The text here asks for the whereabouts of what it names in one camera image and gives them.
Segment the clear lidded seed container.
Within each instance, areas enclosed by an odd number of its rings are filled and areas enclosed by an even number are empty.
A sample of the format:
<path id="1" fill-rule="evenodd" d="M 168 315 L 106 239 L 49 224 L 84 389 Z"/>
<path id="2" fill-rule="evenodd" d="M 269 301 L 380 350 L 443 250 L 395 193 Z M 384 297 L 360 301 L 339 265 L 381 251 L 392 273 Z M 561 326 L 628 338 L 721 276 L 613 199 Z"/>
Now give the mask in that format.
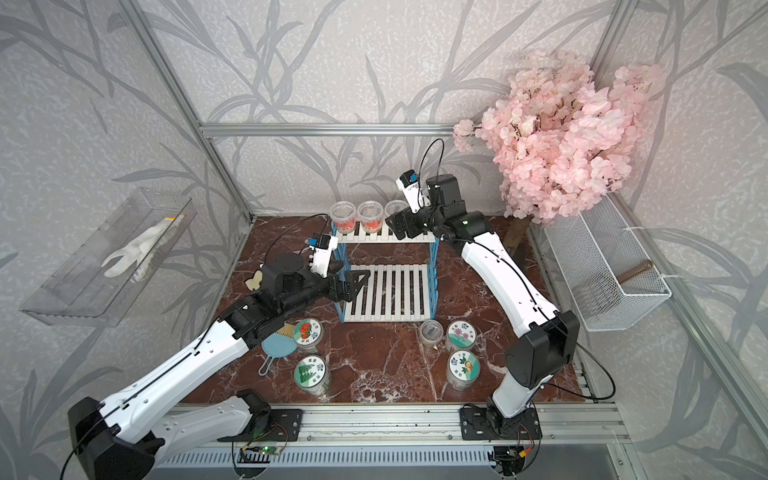
<path id="1" fill-rule="evenodd" d="M 367 234 L 376 234 L 381 230 L 384 207 L 374 200 L 364 201 L 357 208 L 357 219 L 361 229 Z"/>

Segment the clear plastic seed container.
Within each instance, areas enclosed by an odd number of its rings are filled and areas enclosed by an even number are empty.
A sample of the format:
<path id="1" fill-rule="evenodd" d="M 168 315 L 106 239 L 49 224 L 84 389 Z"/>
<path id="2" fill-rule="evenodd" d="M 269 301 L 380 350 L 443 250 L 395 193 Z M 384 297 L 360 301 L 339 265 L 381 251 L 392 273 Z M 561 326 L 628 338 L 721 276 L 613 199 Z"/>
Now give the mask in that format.
<path id="1" fill-rule="evenodd" d="M 411 211 L 409 204 L 404 200 L 392 200 L 385 205 L 385 222 L 394 229 L 396 224 L 403 221 L 406 214 Z"/>

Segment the clear container red seed packet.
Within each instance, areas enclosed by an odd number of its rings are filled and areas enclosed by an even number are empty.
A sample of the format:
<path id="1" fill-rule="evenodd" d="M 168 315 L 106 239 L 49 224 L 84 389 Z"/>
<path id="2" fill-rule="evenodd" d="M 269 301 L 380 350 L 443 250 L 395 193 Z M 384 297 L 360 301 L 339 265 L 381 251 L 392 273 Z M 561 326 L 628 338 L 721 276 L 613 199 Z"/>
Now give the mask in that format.
<path id="1" fill-rule="evenodd" d="M 351 234 L 355 231 L 357 209 L 352 202 L 338 201 L 334 203 L 330 208 L 329 215 L 338 234 Z"/>

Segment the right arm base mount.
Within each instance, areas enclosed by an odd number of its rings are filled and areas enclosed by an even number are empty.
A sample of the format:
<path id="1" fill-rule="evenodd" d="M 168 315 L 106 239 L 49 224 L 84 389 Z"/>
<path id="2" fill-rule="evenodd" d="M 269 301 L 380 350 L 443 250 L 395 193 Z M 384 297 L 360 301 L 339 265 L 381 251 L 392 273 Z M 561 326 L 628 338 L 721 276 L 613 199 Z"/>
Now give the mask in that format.
<path id="1" fill-rule="evenodd" d="M 504 417 L 495 407 L 465 404 L 459 411 L 463 440 L 530 440 L 542 438 L 538 412 L 525 407 L 512 418 Z"/>

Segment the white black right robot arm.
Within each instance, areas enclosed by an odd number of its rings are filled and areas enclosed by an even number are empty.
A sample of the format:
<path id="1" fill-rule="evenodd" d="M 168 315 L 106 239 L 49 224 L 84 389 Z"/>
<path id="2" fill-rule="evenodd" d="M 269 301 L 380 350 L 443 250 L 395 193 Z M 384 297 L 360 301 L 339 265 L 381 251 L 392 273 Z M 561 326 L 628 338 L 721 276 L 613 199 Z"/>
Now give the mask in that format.
<path id="1" fill-rule="evenodd" d="M 399 240 L 430 232 L 452 247 L 480 276 L 505 312 L 517 341 L 505 351 L 507 373 L 491 396 L 505 419 L 519 416 L 536 392 L 573 360 L 580 322 L 547 300 L 514 263 L 490 221 L 466 210 L 458 180 L 439 174 L 426 181 L 413 170 L 396 185 L 409 208 L 386 218 Z"/>

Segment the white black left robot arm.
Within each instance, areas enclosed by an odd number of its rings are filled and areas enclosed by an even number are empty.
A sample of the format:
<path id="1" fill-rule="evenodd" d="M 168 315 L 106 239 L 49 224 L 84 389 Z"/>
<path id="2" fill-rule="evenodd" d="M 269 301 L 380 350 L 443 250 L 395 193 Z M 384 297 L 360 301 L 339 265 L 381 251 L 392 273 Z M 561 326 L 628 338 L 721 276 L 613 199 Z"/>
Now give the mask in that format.
<path id="1" fill-rule="evenodd" d="M 278 256 L 262 266 L 258 289 L 234 302 L 188 346 L 121 391 L 72 406 L 71 455 L 86 477 L 142 479 L 161 461 L 208 442 L 271 433 L 271 407 L 251 390 L 178 417 L 169 412 L 317 300 L 354 300 L 370 273 L 343 273 L 342 266 L 309 265 L 295 253 Z"/>

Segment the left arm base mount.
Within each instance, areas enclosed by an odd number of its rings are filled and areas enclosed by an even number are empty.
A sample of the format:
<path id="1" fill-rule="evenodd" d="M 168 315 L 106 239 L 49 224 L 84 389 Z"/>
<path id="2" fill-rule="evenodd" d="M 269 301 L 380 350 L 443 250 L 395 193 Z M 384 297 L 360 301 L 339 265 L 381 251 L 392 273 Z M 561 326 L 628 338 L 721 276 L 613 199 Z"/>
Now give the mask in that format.
<path id="1" fill-rule="evenodd" d="M 273 408 L 251 389 L 238 391 L 233 398 L 243 400 L 248 422 L 236 435 L 224 436 L 218 442 L 296 442 L 299 437 L 304 411 L 301 409 Z"/>

